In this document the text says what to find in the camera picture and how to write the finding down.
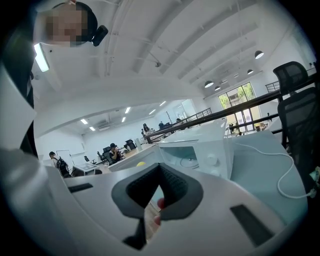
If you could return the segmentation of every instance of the window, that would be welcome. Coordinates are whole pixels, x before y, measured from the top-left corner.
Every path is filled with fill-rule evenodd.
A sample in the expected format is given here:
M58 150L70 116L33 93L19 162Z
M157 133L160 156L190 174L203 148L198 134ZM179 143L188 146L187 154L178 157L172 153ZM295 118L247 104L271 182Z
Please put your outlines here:
M250 101L254 98L256 98L256 96L250 82L219 96L220 103L224 110ZM234 126L236 126L260 119L261 114L259 107L255 106L250 109L244 109L243 111L240 111L238 113L228 115L226 118L229 124L233 124ZM240 127L239 129L233 129L232 131L233 133L238 133L252 131L253 129L254 126L252 124L249 124Z

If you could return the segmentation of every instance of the black slot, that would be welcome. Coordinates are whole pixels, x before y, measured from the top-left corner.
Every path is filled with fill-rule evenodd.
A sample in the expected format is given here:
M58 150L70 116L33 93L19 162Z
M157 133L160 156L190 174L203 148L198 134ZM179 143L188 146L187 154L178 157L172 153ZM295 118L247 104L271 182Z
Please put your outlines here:
M85 184L76 185L76 186L69 186L68 189L71 193L75 193L75 192L79 192L81 190L87 190L93 187L94 186L92 186L90 183L85 183Z
M256 247L273 237L274 234L243 204L230 210Z

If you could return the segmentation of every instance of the yellow ball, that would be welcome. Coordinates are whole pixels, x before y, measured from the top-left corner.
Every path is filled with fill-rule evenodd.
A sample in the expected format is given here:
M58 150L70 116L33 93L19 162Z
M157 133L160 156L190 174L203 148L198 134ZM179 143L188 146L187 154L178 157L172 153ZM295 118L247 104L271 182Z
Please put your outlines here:
M145 162L139 162L136 166L143 166L145 164L146 164Z

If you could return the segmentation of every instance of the man with backpack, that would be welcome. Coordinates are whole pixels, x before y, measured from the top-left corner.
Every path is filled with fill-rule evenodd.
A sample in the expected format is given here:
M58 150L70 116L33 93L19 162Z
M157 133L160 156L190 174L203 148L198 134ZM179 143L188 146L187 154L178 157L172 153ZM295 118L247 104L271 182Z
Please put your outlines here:
M60 157L60 156L57 156L55 154L55 152L51 151L49 153L49 157L52 159L52 166L57 168L60 173L61 173L61 176L63 178L70 178L71 175L69 174L69 167L68 167L68 164Z

